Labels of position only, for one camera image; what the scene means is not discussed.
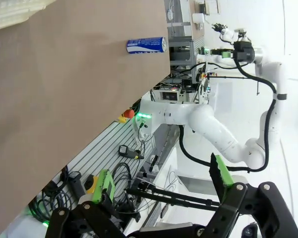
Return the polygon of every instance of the cable bundle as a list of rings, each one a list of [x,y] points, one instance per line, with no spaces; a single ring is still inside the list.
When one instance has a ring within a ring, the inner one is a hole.
[[[152,139],[152,137],[151,137],[150,139],[146,140],[146,141],[144,141],[144,140],[140,140],[140,137],[139,137],[140,128],[139,128],[139,130],[138,130],[138,140],[141,142],[141,145],[140,145],[140,155],[145,156],[145,152],[146,152],[146,144],[145,144],[145,142],[150,141],[150,140]],[[127,163],[125,163],[125,162],[120,162],[120,163],[118,163],[118,164],[116,165],[116,167],[113,169],[113,172],[112,172],[112,177],[113,177],[115,186],[117,186],[117,184],[118,184],[120,181],[122,181],[122,180],[127,180],[127,181],[128,181],[127,187],[130,187],[130,186],[131,186],[131,181],[135,179],[136,174],[138,173],[138,168],[139,168],[140,162],[141,162],[141,160],[138,159],[138,165],[137,165],[137,168],[136,168],[136,172],[135,172],[135,174],[134,174],[133,176],[132,176],[132,174],[131,174],[130,167],[129,167],[129,165],[128,165]],[[119,173],[119,174],[117,175],[117,177],[116,177],[116,173],[117,173],[118,169],[121,168],[121,167],[126,168],[127,171],[124,171],[124,172]],[[117,195],[117,196],[114,196],[114,202],[115,202],[116,204],[117,204],[117,201],[116,201],[115,199],[119,198],[122,194],[123,194],[123,192],[120,193],[120,194]]]
[[[53,210],[58,207],[66,207],[72,209],[73,203],[70,196],[63,191],[69,180],[69,169],[65,166],[62,169],[61,186],[50,181],[41,191],[41,196],[35,196],[28,204],[32,216],[42,223],[49,223]]]

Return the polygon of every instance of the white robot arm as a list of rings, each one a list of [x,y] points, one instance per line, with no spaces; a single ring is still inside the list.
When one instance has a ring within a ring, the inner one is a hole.
[[[280,140],[281,117],[287,98],[286,65],[282,61],[269,59],[262,48],[252,49],[254,55],[251,61],[248,59],[246,62],[255,63],[256,76],[277,85],[277,93],[274,93],[276,103],[270,116],[268,128],[268,143],[272,148]],[[146,126],[141,128],[142,134],[153,133],[163,123],[187,124],[192,130],[207,138],[230,162],[244,161],[253,170],[263,167],[265,163],[264,130],[267,112],[264,112],[260,119],[259,138],[251,138],[245,145],[240,144],[232,133],[214,117],[214,111],[210,105],[168,104],[142,100],[140,112],[151,115],[150,119],[145,118],[144,120]]]

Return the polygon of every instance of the green led light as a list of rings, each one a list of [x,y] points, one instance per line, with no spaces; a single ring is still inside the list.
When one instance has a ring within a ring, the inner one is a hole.
[[[206,48],[204,48],[204,53],[205,53],[205,54],[209,53],[210,51],[211,51],[210,49],[206,49]]]
[[[147,115],[147,114],[143,114],[143,113],[138,113],[137,115],[142,117],[142,118],[148,118],[148,119],[151,118],[151,115]]]

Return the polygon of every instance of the metal frame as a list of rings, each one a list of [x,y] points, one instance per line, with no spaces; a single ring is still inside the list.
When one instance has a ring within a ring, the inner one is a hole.
[[[192,67],[197,64],[195,53],[198,53],[198,49],[204,46],[204,37],[193,41],[192,36],[181,36],[169,38],[169,47],[189,47],[190,49],[183,53],[177,53],[178,59],[170,60],[171,66],[189,66]],[[190,55],[189,59],[184,59],[185,56]],[[191,70],[192,83],[198,83],[196,80],[197,70],[196,68]]]

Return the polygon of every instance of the metal rod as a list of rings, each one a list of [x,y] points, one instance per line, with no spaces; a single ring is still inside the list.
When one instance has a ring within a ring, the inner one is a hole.
[[[191,196],[187,196],[187,195],[183,195],[183,194],[179,194],[179,193],[175,193],[175,192],[170,192],[170,191],[166,191],[166,190],[162,190],[162,189],[158,189],[158,188],[152,188],[151,190],[153,191],[153,193],[158,193],[158,194],[169,196],[169,197],[172,197],[172,198],[180,198],[180,199],[191,201],[191,202],[211,204],[211,205],[214,205],[214,206],[219,206],[220,205],[219,202],[214,202],[210,199],[191,197]]]
[[[173,26],[191,26],[190,22],[170,22],[167,23],[167,27],[173,27]]]
[[[168,203],[171,205],[177,205],[177,206],[182,206],[182,207],[192,207],[192,208],[208,210],[208,211],[216,211],[218,209],[218,207],[212,207],[212,206],[206,206],[206,205],[201,205],[201,204],[197,204],[197,203],[191,203],[191,202],[187,202],[187,201],[176,199],[176,198],[162,197],[162,196],[154,195],[151,193],[142,192],[141,190],[136,190],[136,189],[127,189],[126,192],[131,195],[148,198],[148,199],[159,201],[159,202],[164,202],[164,203]]]
[[[242,78],[242,79],[247,79],[246,77],[229,77],[229,76],[208,76],[208,78]]]

